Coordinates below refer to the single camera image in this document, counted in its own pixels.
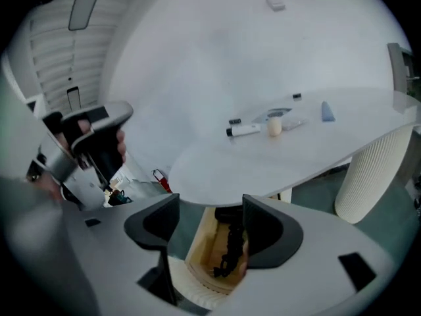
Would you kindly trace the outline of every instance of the ceiling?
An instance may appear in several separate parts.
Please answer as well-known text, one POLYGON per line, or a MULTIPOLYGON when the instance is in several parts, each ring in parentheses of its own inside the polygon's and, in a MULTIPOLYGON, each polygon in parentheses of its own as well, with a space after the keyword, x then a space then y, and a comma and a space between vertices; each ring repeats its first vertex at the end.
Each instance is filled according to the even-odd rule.
POLYGON ((23 36, 8 50, 11 63, 14 56, 27 61, 17 69, 30 71, 13 70, 25 97, 41 92, 51 110, 65 115, 71 112, 67 90, 78 87, 81 106, 95 105, 109 44, 131 1, 96 0, 87 28, 75 31, 68 29, 74 0, 32 10, 21 25, 23 36), (31 76, 31 83, 21 83, 19 74, 31 76))

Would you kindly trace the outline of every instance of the human hand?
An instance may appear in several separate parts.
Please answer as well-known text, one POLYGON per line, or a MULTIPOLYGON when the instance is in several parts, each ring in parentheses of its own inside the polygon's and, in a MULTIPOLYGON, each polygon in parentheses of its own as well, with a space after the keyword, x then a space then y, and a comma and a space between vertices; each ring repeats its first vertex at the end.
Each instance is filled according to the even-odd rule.
MULTIPOLYGON (((87 134, 91 130, 91 124, 87 120, 78 121, 80 130, 83 134, 87 134)), ((64 137, 63 133, 55 135, 59 143, 70 152, 70 146, 64 137)), ((117 132, 117 151, 121 154, 123 163, 126 162, 126 144, 124 143, 124 131, 117 132)), ((55 200, 63 200, 60 192, 60 185, 58 185, 53 177, 48 172, 43 172, 42 175, 34 182, 35 186, 47 190, 51 197, 55 200)))

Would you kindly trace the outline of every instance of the table top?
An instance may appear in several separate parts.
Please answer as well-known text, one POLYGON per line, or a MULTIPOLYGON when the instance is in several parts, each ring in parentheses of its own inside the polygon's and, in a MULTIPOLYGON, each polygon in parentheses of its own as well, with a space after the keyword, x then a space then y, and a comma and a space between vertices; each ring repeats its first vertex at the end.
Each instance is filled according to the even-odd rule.
POLYGON ((290 108, 287 117, 308 122, 277 137, 266 126, 257 134, 229 138, 218 127, 193 142, 174 163, 169 184, 190 203, 240 205, 243 194, 272 196, 302 184, 404 126, 421 124, 421 103, 401 92, 341 88, 302 93, 260 104, 232 118, 250 124, 266 111, 290 108), (335 122, 322 122, 327 101, 335 122))

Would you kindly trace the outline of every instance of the black cable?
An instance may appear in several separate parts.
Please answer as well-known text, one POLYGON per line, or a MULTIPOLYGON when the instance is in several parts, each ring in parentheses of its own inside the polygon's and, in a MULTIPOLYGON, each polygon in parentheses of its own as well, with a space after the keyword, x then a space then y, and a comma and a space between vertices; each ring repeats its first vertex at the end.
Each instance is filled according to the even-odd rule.
POLYGON ((221 264, 213 268, 213 275, 215 277, 227 277, 238 264, 238 259, 243 254, 243 232, 244 227, 241 223, 232 223, 229 227, 227 243, 227 254, 222 256, 221 264))

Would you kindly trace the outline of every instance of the red object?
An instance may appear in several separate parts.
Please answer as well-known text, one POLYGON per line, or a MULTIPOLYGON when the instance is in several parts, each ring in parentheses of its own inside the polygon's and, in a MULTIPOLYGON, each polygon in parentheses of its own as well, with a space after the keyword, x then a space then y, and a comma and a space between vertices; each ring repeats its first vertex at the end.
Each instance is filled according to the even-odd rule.
POLYGON ((168 184, 168 180, 165 178, 165 176, 161 173, 159 169, 152 171, 153 176, 156 180, 158 180, 159 184, 166 190, 168 193, 172 193, 170 189, 170 185, 168 184))

